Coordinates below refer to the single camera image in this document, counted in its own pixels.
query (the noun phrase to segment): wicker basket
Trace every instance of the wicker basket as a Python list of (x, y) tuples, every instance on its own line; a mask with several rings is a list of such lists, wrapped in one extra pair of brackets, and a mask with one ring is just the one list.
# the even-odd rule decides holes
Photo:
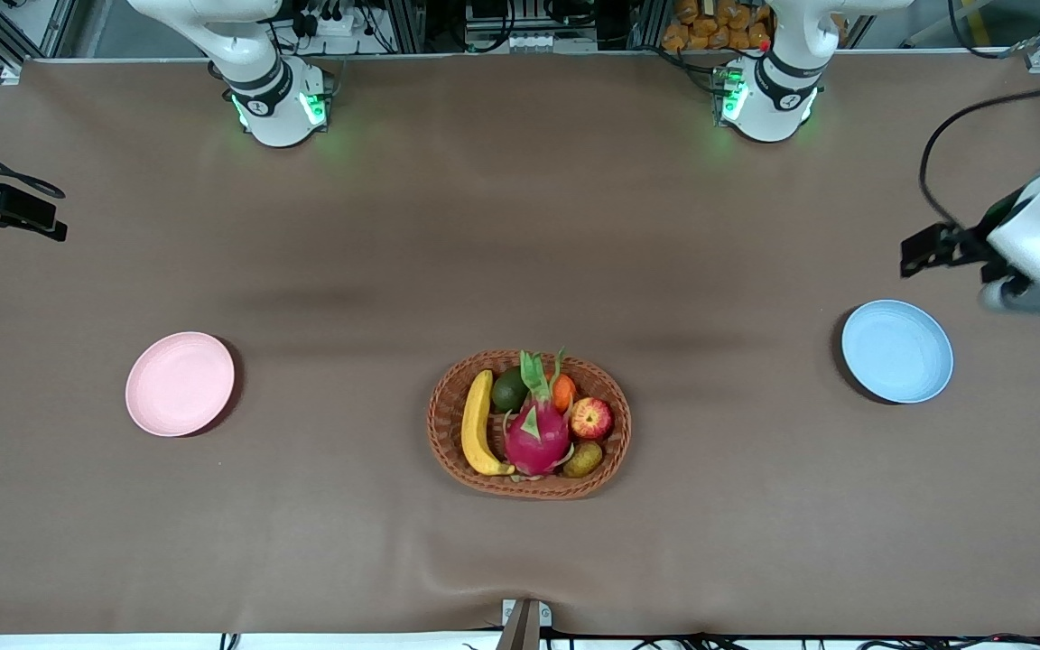
[[(542, 354), (544, 367), (551, 370), (554, 357)], [(444, 469), (456, 480), (490, 494), (519, 496), (525, 498), (566, 499), (580, 498), (598, 489), (613, 477), (624, 461), (628, 449), (628, 437), (632, 433), (632, 417), (628, 414), (628, 402), (620, 387), (599, 367), (582, 359), (565, 358), (561, 366), (577, 384), (580, 396), (595, 396), (607, 402), (613, 411), (613, 432), (602, 441), (604, 460), (599, 468), (582, 478), (561, 475), (545, 476), (538, 482), (513, 482), (509, 476), (484, 476), (477, 474), (463, 457), (460, 448), (460, 424), (463, 420), (463, 405), (467, 401), (471, 381), (482, 370), (490, 369), (498, 375), (520, 362), (520, 350), (494, 349), (471, 355), (451, 366), (427, 404), (427, 439), (433, 443), (433, 451)], [(503, 459), (503, 433), (500, 432), (503, 416), (492, 414), (488, 417), (488, 441), (496, 457)]]

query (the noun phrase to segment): banana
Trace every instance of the banana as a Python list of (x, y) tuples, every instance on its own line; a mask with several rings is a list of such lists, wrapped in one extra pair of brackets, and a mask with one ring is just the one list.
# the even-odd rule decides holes
[(488, 404), (492, 394), (492, 371), (476, 374), (468, 388), (468, 401), (463, 405), (460, 425), (460, 447), (471, 468), (486, 476), (506, 476), (515, 473), (512, 465), (499, 462), (488, 448)]

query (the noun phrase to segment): tabletop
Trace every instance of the tabletop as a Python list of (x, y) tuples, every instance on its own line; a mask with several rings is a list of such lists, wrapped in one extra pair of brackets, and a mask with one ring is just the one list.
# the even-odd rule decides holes
[[(1040, 317), (980, 308), (973, 268), (899, 278), (929, 133), (1040, 77), (869, 54), (825, 83), (766, 146), (648, 55), (354, 61), (331, 131), (269, 151), (202, 64), (28, 63), (0, 160), (62, 186), (70, 237), (0, 231), (0, 633), (478, 628), (522, 596), (575, 633), (1040, 633)], [(1038, 168), (1034, 99), (951, 128), (933, 185), (974, 223)], [(954, 342), (933, 401), (838, 372), (883, 297)], [(156, 439), (124, 383), (188, 330), (242, 395)], [(561, 345), (630, 401), (614, 480), (446, 475), (447, 367)]]

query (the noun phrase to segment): pink plate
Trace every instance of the pink plate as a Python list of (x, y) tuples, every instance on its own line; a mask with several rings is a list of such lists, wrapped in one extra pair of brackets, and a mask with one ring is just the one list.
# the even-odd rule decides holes
[(235, 363), (215, 337), (181, 332), (141, 354), (127, 378), (127, 412), (156, 436), (185, 436), (206, 427), (227, 407)]

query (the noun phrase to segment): apple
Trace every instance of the apple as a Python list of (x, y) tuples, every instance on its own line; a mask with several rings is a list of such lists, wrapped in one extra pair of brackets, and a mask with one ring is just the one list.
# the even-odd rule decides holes
[(572, 433), (580, 439), (596, 441), (613, 431), (613, 411), (603, 401), (586, 396), (572, 408)]

